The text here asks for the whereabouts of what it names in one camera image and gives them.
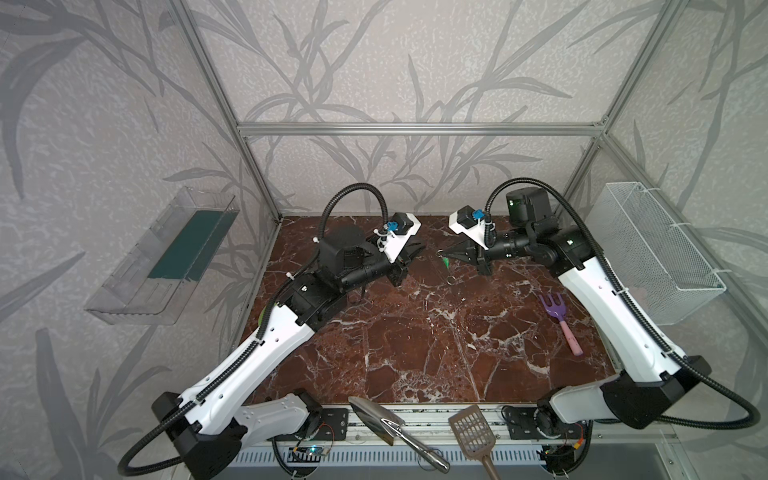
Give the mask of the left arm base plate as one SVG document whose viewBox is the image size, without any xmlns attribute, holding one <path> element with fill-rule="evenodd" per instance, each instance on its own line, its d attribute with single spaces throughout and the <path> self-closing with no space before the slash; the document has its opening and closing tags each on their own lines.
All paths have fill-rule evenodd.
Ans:
<svg viewBox="0 0 768 480">
<path fill-rule="evenodd" d="M 348 408 L 326 408 L 321 413 L 320 425 L 311 437 L 314 442 L 344 441 L 349 427 Z"/>
</svg>

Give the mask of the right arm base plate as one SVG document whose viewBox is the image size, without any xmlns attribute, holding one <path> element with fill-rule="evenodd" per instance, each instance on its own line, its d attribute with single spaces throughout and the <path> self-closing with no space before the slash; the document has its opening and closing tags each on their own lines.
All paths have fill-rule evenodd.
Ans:
<svg viewBox="0 0 768 480">
<path fill-rule="evenodd" d="M 501 415 L 512 440 L 576 441 L 583 437 L 583 424 L 564 423 L 554 413 L 535 406 L 504 405 Z"/>
</svg>

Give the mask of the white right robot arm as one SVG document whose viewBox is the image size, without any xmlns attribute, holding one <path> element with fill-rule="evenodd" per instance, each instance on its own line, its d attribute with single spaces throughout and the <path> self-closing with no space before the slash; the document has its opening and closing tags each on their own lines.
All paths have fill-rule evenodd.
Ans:
<svg viewBox="0 0 768 480">
<path fill-rule="evenodd" d="M 471 206 L 452 213 L 449 227 L 463 239 L 443 250 L 443 256 L 470 264 L 481 275 L 491 274 L 493 261 L 531 258 L 585 307 L 622 363 L 610 378 L 553 390 L 539 401 L 539 410 L 562 423 L 617 420 L 643 429 L 660 420 L 698 379 L 654 341 L 658 327 L 642 327 L 646 314 L 634 315 L 620 298 L 583 232 L 560 226 L 545 189 L 516 189 L 506 203 L 512 227 L 507 232 Z"/>
</svg>

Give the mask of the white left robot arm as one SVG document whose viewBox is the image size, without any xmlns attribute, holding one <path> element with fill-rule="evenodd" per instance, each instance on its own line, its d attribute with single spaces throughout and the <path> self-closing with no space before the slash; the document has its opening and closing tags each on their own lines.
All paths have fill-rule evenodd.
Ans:
<svg viewBox="0 0 768 480">
<path fill-rule="evenodd" d="M 398 286 L 424 248 L 420 222 L 397 214 L 383 230 L 366 235 L 342 225 L 317 240 L 314 268 L 290 279 L 263 320 L 211 373 L 182 393 L 153 403 L 156 418 L 194 479 L 212 479 L 247 443 L 300 430 L 316 411 L 307 395 L 291 393 L 255 407 L 245 400 L 294 350 L 347 306 L 349 292 L 379 278 Z"/>
</svg>

